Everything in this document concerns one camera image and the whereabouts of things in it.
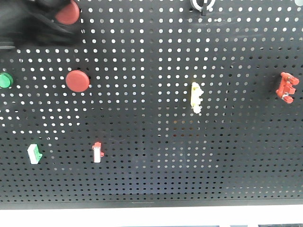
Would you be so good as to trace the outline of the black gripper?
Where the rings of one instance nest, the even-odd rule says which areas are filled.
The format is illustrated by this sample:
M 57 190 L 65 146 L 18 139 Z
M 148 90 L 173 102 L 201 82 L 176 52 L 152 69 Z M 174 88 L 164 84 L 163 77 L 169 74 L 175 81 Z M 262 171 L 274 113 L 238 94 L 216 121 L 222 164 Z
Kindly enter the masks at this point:
M 0 47 L 73 45 L 80 30 L 78 22 L 64 25 L 55 19 L 69 3 L 70 0 L 2 0 Z

